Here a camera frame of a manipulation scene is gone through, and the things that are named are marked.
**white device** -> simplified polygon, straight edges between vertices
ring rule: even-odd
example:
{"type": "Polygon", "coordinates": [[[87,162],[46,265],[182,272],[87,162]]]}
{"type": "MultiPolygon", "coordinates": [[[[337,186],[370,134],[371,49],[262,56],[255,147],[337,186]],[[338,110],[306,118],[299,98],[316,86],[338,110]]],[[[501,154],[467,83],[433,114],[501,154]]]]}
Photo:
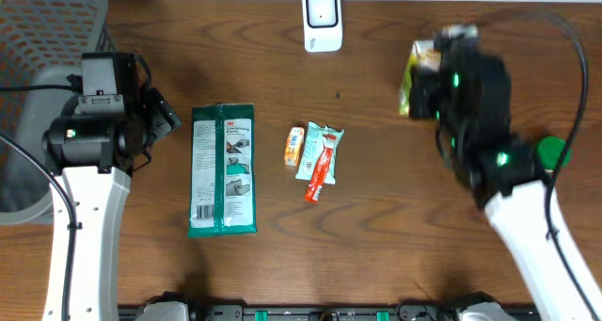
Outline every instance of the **white device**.
{"type": "Polygon", "coordinates": [[[342,46],[341,0],[303,0],[305,50],[334,52],[342,46]]]}

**small snack packet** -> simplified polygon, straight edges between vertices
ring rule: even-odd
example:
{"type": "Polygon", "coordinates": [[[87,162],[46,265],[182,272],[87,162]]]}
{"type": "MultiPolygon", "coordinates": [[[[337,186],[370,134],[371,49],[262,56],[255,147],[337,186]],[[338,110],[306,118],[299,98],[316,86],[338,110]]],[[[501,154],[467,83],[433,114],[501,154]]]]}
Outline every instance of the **small snack packet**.
{"type": "Polygon", "coordinates": [[[405,65],[404,80],[399,89],[399,114],[408,116],[410,113],[410,89],[412,89],[412,68],[421,67],[433,71],[439,70],[441,54],[434,49],[432,40],[416,40],[412,44],[410,57],[405,65]]]}
{"type": "Polygon", "coordinates": [[[301,127],[291,129],[289,137],[286,139],[286,150],[284,151],[284,164],[286,166],[297,167],[299,165],[299,154],[301,153],[304,136],[305,129],[301,127]]]}
{"type": "Polygon", "coordinates": [[[332,158],[336,141],[336,136],[330,134],[324,135],[324,150],[318,158],[315,170],[311,176],[311,181],[309,182],[308,191],[305,193],[305,201],[307,202],[318,203],[320,192],[322,191],[324,180],[326,179],[326,174],[328,174],[328,169],[330,168],[330,159],[332,158]]]}
{"type": "Polygon", "coordinates": [[[324,135],[332,135],[336,138],[336,140],[332,148],[333,152],[330,158],[330,166],[328,167],[328,173],[326,174],[325,184],[334,185],[336,183],[335,159],[337,158],[337,146],[339,146],[339,142],[341,142],[341,138],[344,133],[344,130],[337,132],[328,126],[322,128],[314,122],[310,122],[308,125],[308,133],[305,139],[303,157],[301,157],[301,164],[299,165],[299,170],[297,171],[295,179],[311,180],[316,162],[324,150],[324,135]]]}

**green wipes package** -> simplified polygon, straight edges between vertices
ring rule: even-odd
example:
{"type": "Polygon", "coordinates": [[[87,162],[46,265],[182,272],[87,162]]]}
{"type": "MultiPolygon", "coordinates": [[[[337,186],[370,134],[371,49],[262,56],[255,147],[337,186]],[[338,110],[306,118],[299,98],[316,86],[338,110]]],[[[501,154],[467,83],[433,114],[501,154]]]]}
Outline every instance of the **green wipes package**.
{"type": "Polygon", "coordinates": [[[192,110],[188,237],[255,233],[253,104],[192,110]]]}

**wooden table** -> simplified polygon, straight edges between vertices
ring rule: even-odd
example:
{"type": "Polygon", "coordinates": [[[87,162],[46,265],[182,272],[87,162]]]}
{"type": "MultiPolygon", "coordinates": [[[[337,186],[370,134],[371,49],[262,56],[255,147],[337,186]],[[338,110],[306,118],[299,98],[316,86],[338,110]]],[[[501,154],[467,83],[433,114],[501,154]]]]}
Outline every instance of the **wooden table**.
{"type": "MultiPolygon", "coordinates": [[[[182,128],[135,174],[121,226],[118,301],[163,291],[248,304],[396,304],[485,291],[530,302],[510,253],[443,166],[429,122],[398,115],[413,40],[503,8],[553,8],[575,23],[592,70],[574,160],[558,181],[567,223],[602,279],[602,7],[441,2],[344,2],[344,44],[303,49],[299,1],[111,0],[122,51],[147,59],[182,128]],[[191,109],[256,108],[257,225],[253,235],[188,239],[191,109]],[[337,184],[318,205],[283,165],[286,135],[309,120],[345,129],[337,184]]],[[[511,21],[483,32],[513,77],[513,128],[565,136],[578,99],[578,61],[546,24],[511,21]]],[[[41,317],[52,227],[0,228],[3,319],[41,317]]]]}

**plastic basket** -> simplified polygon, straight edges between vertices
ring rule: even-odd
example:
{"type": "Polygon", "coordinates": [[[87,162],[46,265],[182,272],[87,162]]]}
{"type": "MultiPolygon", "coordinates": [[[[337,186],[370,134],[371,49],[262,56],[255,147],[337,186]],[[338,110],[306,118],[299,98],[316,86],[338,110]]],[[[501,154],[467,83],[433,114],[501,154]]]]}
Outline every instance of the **plastic basket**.
{"type": "MultiPolygon", "coordinates": [[[[69,83],[81,54],[113,51],[104,25],[107,0],[0,0],[0,87],[69,83]]],[[[41,135],[73,94],[0,92],[0,131],[45,162],[41,135]]],[[[0,144],[0,224],[51,222],[48,182],[0,144]]]]}

